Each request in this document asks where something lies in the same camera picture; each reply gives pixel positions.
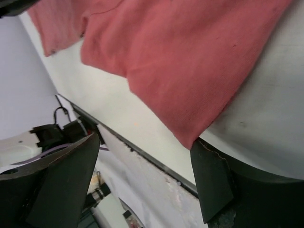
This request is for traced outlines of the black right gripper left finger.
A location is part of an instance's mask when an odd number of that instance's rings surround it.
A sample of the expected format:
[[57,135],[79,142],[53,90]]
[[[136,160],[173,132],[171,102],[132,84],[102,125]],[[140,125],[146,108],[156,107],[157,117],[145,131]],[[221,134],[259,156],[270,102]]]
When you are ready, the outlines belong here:
[[99,152],[96,133],[0,174],[2,228],[76,228]]

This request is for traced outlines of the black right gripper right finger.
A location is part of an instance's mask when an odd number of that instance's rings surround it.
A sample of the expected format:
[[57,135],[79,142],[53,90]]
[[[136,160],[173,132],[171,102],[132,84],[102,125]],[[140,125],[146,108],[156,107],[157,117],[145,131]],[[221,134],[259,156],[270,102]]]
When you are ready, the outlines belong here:
[[192,169],[204,223],[210,223],[235,198],[235,184],[227,160],[196,140],[190,150]]

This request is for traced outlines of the red t shirt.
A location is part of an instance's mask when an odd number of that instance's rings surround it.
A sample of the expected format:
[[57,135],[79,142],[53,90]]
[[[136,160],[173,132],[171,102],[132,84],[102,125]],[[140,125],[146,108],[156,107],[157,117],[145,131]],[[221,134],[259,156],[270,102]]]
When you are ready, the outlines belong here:
[[41,0],[45,56],[82,40],[83,64],[125,77],[187,149],[251,73],[288,0]]

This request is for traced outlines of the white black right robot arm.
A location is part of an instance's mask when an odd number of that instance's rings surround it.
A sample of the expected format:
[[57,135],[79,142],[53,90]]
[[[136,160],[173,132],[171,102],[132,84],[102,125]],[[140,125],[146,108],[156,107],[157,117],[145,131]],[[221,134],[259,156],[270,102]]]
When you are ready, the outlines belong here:
[[126,228],[130,210],[102,187],[88,192],[99,150],[93,134],[24,161],[27,145],[0,142],[0,225],[3,228]]

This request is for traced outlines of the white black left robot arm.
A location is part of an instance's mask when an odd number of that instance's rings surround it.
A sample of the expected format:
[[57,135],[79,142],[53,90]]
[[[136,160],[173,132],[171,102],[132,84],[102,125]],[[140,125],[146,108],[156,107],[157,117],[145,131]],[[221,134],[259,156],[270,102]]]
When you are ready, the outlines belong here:
[[1,140],[0,172],[4,172],[9,166],[36,161],[93,133],[104,144],[97,125],[86,117],[79,116],[72,120],[71,113],[60,106],[54,111],[53,119],[54,123],[37,126],[20,135]]

